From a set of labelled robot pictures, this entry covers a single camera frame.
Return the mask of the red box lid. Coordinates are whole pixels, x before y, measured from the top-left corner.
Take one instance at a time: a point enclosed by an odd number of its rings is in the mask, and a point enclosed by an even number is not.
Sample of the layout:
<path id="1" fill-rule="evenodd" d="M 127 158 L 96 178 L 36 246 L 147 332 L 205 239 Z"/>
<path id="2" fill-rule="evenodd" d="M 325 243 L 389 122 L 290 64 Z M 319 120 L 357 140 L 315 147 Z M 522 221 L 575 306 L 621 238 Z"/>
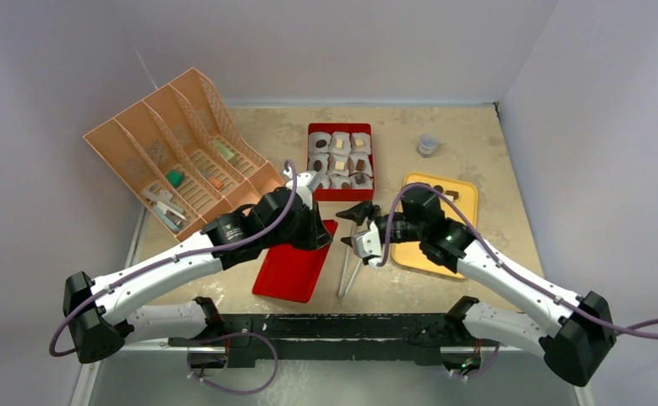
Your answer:
<path id="1" fill-rule="evenodd" d="M 308 303 L 338 229 L 336 220 L 324 220 L 330 242 L 318 250 L 298 250 L 282 244 L 267 251 L 252 288 L 252 294 L 295 303 Z"/>

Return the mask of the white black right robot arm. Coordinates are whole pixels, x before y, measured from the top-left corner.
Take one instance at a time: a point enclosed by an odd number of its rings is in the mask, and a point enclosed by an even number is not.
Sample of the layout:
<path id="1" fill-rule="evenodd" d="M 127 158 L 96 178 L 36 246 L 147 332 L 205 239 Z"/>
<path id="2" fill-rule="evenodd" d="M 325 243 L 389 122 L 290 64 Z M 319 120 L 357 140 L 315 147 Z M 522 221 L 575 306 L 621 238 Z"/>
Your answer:
<path id="1" fill-rule="evenodd" d="M 337 217 L 365 224 L 343 239 L 362 261 L 382 266 L 393 244 L 416 242 L 433 264 L 487 287 L 515 311 L 496 309 L 476 298 L 461 298 L 447 313 L 445 332 L 454 343 L 488 339 L 541 357 L 564 381 L 586 386 L 617 341 L 609 328 L 608 302 L 590 291 L 580 295 L 550 283 L 509 259 L 474 228 L 447 217 L 441 194 L 428 184 L 410 184 L 395 200 L 400 212 L 381 214 L 363 201 Z"/>

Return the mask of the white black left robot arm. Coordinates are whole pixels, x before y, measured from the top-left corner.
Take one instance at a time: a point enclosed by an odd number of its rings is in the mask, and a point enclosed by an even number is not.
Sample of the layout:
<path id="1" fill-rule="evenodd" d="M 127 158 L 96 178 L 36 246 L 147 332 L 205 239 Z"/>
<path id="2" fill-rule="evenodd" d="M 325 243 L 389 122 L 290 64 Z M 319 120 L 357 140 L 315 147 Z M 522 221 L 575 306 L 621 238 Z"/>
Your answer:
<path id="1" fill-rule="evenodd" d="M 327 247 L 332 233 L 314 201 L 279 187 L 255 204 L 221 214 L 179 245 L 133 267 L 92 278 L 76 272 L 64 284 L 63 324 L 74 344 L 49 352 L 75 354 L 82 364 L 105 359 L 125 344 L 155 337 L 186 337 L 211 346 L 222 337 L 222 323 L 208 299 L 192 299 L 175 310 L 150 302 L 185 283 L 256 259 L 263 250 L 289 245 L 300 251 Z"/>

